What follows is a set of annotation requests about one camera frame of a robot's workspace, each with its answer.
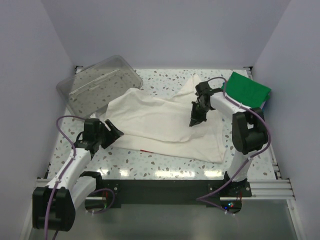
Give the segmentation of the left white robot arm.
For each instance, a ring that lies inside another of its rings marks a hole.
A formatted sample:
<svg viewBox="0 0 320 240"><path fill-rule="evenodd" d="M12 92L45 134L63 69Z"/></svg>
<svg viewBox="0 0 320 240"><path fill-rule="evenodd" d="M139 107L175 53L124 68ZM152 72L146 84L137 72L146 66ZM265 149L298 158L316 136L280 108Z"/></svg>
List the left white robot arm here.
<svg viewBox="0 0 320 240"><path fill-rule="evenodd" d="M99 196L104 190L99 172L85 171L100 148L106 149L124 133L110 120L87 118L83 131L71 143L68 159L45 186L32 193L32 226L45 231L68 232L75 221L76 210L91 194Z"/></svg>

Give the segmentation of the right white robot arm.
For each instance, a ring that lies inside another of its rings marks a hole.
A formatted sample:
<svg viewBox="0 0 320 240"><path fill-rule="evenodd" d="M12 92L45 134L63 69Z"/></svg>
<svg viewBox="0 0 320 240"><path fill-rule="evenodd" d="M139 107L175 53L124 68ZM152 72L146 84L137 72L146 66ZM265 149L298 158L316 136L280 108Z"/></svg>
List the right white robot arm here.
<svg viewBox="0 0 320 240"><path fill-rule="evenodd" d="M261 108L250 108L230 98L223 88L211 88L208 81L195 87L196 101L192 102L189 126L193 127L207 121L209 111L218 110L232 121L232 144L235 153L228 171L224 174L224 183L218 189L198 201L212 197L221 191L233 197L245 186L248 170L253 158L266 151L271 144L270 130L265 122Z"/></svg>

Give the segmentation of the white t shirt red print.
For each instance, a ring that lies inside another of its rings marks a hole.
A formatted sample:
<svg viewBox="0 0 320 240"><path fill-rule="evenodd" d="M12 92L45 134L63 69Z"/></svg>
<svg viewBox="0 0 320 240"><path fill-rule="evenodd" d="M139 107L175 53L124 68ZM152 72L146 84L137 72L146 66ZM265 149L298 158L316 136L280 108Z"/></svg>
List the white t shirt red print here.
<svg viewBox="0 0 320 240"><path fill-rule="evenodd" d="M222 163L226 148L220 113L211 110L205 122L189 126L196 85L200 82L201 78L195 74L171 98L152 97L142 90L130 88L112 100L100 120L110 120L124 133L113 146Z"/></svg>

